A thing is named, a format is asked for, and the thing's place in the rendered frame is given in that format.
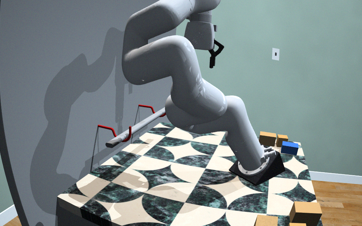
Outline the grey wall panel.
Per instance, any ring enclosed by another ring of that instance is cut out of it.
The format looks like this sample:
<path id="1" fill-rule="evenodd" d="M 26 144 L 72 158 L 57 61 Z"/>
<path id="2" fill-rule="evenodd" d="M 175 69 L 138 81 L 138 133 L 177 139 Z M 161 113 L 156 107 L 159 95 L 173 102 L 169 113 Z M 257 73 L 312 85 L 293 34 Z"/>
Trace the grey wall panel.
<path id="1" fill-rule="evenodd" d="M 57 196 L 161 122 L 106 143 L 165 107 L 172 77 L 123 74 L 132 14 L 159 0 L 0 0 L 0 156 L 22 226 L 99 226 Z"/>

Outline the light grey metal tube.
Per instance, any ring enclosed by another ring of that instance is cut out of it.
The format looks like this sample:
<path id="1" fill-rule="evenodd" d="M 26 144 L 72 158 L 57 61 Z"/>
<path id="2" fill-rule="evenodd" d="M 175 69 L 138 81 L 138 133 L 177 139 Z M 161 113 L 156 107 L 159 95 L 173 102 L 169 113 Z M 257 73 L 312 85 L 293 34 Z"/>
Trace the light grey metal tube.
<path id="1" fill-rule="evenodd" d="M 137 123 L 136 125 L 131 127 L 131 131 L 132 131 L 131 135 L 136 133 L 138 130 L 142 129 L 143 127 L 145 127 L 152 121 L 156 120 L 158 117 L 160 117 L 164 113 L 165 113 L 165 107 L 162 108 L 161 110 L 157 111 L 156 113 L 152 114 L 151 116 L 147 117 L 143 121 Z M 113 138 L 112 140 L 107 142 L 105 145 L 109 148 L 113 148 L 116 145 L 118 145 L 120 142 L 122 142 L 123 140 L 127 139 L 128 136 L 129 136 L 129 129 L 126 130 L 124 133 L 121 133 L 120 135 L 116 136 L 115 138 Z"/>

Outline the blue rectangular block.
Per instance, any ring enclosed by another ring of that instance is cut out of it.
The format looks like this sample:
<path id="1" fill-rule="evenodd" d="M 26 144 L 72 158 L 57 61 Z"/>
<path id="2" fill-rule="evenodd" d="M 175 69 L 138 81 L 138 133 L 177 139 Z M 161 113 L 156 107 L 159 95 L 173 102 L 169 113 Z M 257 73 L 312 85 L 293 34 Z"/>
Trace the blue rectangular block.
<path id="1" fill-rule="evenodd" d="M 298 152 L 298 143 L 292 142 L 282 142 L 281 153 L 290 154 L 290 155 L 297 155 Z"/>

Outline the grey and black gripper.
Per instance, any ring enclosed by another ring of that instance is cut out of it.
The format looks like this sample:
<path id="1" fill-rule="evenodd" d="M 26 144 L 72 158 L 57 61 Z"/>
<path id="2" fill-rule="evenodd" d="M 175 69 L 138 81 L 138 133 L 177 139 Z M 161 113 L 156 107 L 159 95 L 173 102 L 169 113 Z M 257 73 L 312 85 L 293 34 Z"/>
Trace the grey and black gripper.
<path id="1" fill-rule="evenodd" d="M 208 50 L 211 54 L 210 68 L 215 66 L 215 57 L 220 54 L 224 46 L 215 40 L 214 26 L 211 22 L 187 22 L 184 38 L 190 41 L 194 49 Z M 214 52 L 215 44 L 218 46 L 218 50 Z"/>

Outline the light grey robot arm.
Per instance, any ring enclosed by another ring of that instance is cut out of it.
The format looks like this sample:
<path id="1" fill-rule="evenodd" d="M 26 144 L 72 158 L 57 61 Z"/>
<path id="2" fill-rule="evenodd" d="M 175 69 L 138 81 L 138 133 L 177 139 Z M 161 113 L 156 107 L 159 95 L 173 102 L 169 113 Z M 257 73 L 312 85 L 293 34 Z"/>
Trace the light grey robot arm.
<path id="1" fill-rule="evenodd" d="M 212 10 L 219 3 L 159 0 L 130 16 L 124 32 L 122 71 L 134 85 L 171 76 L 171 95 L 165 103 L 168 120 L 195 134 L 226 131 L 226 142 L 238 159 L 240 172 L 251 176 L 263 171 L 276 152 L 260 145 L 242 99 L 224 96 L 202 79 L 195 49 L 183 36 L 172 35 L 148 44 L 149 39 L 173 30 L 185 19 L 212 22 Z"/>

